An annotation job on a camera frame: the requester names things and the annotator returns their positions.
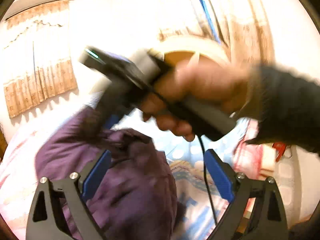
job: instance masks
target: dark sleeve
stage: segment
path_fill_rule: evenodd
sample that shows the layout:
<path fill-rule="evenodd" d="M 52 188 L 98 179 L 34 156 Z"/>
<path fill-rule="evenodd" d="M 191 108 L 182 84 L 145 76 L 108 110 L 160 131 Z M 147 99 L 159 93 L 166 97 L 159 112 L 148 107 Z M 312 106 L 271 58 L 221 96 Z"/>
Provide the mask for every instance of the dark sleeve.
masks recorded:
<path fill-rule="evenodd" d="M 249 108 L 259 113 L 247 116 L 257 117 L 259 132 L 248 143 L 281 141 L 319 154 L 320 87 L 271 66 L 260 66 L 252 76 Z"/>

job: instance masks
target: bolt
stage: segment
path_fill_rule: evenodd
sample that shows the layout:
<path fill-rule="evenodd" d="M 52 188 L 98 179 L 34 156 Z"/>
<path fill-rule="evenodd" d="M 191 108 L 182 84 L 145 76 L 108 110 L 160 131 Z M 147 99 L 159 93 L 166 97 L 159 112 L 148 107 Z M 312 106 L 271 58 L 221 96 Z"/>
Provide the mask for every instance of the bolt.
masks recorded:
<path fill-rule="evenodd" d="M 245 174 L 243 172 L 238 172 L 237 173 L 237 178 L 238 179 L 244 179 L 244 177 L 245 177 Z"/>
<path fill-rule="evenodd" d="M 78 176 L 79 176 L 79 174 L 77 172 L 73 172 L 70 174 L 69 177 L 70 177 L 70 179 L 76 179 L 76 178 L 78 178 Z"/>
<path fill-rule="evenodd" d="M 47 180 L 48 180 L 48 179 L 47 179 L 46 177 L 42 177 L 42 178 L 40 179 L 40 183 L 42 183 L 42 184 L 43 184 L 43 183 L 46 183 Z"/>
<path fill-rule="evenodd" d="M 267 181 L 271 184 L 275 183 L 275 179 L 273 177 L 268 177 Z"/>

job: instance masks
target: purple clothing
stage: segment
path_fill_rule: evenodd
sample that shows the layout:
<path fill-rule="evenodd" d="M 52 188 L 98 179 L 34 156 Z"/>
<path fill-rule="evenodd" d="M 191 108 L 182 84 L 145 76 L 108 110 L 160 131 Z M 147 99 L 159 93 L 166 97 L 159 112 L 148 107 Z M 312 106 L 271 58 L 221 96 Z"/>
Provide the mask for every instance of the purple clothing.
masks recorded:
<path fill-rule="evenodd" d="M 93 109 L 86 107 L 63 125 L 39 150 L 38 179 L 67 178 L 108 145 L 111 168 L 87 206 L 109 239 L 170 239 L 177 213 L 174 178 L 164 152 L 155 150 L 152 139 L 133 129 L 104 130 L 93 140 L 84 136 L 83 120 Z M 65 207 L 65 217 L 73 237 L 81 236 Z"/>

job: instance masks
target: floral curtain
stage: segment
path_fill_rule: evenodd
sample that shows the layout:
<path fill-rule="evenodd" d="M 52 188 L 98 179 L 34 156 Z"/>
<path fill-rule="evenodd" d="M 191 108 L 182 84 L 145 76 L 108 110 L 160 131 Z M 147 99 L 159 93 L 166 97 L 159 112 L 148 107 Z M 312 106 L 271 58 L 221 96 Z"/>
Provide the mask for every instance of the floral curtain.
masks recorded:
<path fill-rule="evenodd" d="M 77 88 L 69 48 L 69 1 L 25 10 L 7 20 L 2 51 L 9 117 Z"/>
<path fill-rule="evenodd" d="M 196 35 L 217 41 L 233 63 L 274 61 L 272 35 L 260 0 L 152 1 L 160 41 L 172 35 Z"/>

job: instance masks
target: human hand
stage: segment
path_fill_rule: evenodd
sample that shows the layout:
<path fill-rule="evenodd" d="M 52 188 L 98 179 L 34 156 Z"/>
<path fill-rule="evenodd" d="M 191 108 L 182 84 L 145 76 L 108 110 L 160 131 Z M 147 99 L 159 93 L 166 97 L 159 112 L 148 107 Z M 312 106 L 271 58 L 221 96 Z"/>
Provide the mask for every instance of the human hand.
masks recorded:
<path fill-rule="evenodd" d="M 194 54 L 190 60 L 179 62 L 174 71 L 161 78 L 155 90 L 169 102 L 182 100 L 187 95 L 206 100 L 227 114 L 240 110 L 246 102 L 249 69 L 218 65 L 211 59 Z M 170 130 L 176 136 L 193 141 L 192 127 L 184 120 L 169 114 L 159 114 L 165 103 L 149 94 L 141 105 L 143 119 L 156 118 L 160 130 Z"/>

